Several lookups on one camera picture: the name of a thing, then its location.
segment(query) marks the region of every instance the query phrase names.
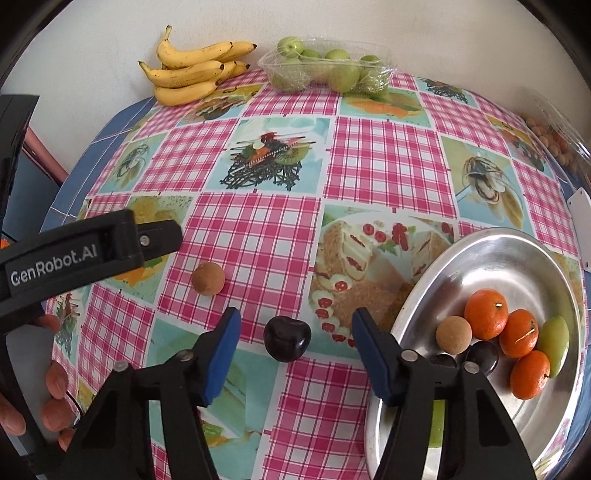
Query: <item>printed cake picture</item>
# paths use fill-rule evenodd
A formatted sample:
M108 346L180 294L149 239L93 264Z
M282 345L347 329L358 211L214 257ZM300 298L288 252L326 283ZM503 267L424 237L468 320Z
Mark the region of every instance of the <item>printed cake picture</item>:
M317 320L310 348L356 356L353 312L367 308L390 331L415 283L453 242L453 227L342 205L327 205L322 221L307 306Z

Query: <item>tablecloth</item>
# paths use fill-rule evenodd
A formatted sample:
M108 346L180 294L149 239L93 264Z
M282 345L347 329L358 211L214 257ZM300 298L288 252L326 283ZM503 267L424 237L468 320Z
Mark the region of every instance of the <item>tablecloth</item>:
M203 412L219 475L366 478L370 385L350 314L370 302L388 328L434 258L489 226L521 229L554 252L580 303L584 367L587 303L573 225L548 159L519 116L405 73L381 98L281 94L258 70L223 87L177 108L147 99L121 112L48 213L44 229L129 207L138 222L172 218L184 231L178 253L48 301L63 321L54 357L83 408L115 361L163 362L235 306L241 341L222 395ZM475 175L488 180L474 182ZM225 270L215 297L190 287L202 261ZM308 351L291 364L275 362L262 342L278 314L313 331ZM582 381L581 374L577 389ZM158 404L150 409L155 465L167 478ZM573 445L573 416L574 409L539 478Z

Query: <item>dark cherry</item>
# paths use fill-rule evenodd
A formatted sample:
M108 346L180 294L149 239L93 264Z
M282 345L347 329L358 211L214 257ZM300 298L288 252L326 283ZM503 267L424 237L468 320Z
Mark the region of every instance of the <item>dark cherry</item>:
M476 342L466 350L466 362L474 362L487 377L499 364L499 351L486 340Z
M265 348L278 362L293 362L301 357L312 339L310 325L279 315L265 325Z
M456 359L446 353L440 353L439 355L432 356L429 360L433 365L442 365L443 367L452 368L457 367Z

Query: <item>plastic wrap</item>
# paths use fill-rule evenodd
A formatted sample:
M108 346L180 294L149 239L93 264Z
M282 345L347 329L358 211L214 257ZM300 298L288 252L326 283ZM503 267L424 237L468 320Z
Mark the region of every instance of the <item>plastic wrap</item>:
M573 189L571 193L580 184L591 194L589 147L569 120L546 97L533 89L529 89L529 93L535 108L532 112L522 114L525 123L563 171L570 175L567 182Z
M378 95L388 88L390 77L396 72L390 49L380 45L325 38L303 38L301 42L302 53L280 53L275 47L258 62L271 85L280 92L328 86L337 93ZM340 50L340 54L344 50L350 58L324 58L334 50Z

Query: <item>finger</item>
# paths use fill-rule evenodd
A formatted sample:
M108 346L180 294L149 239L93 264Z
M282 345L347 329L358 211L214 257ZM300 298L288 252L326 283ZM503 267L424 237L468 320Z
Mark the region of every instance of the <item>finger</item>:
M65 399L57 400L52 398L49 402L43 405L41 409L41 419L43 425L52 432L59 432L60 430L69 427L72 423L72 410Z
M23 435L27 431L27 424L23 416L8 400L0 395L0 425L10 435Z
M76 431L74 429L65 429L62 432L60 432L60 436L57 438L57 441L60 444L62 450L68 449L70 443L72 442L72 437L74 436L75 432Z
M47 389L53 398L61 400L66 396L68 389L68 374L58 362L51 362L51 366L45 377Z
M55 315L44 315L43 317L39 317L37 320L33 321L33 324L38 327L49 328L53 333L59 332L61 328L60 319Z

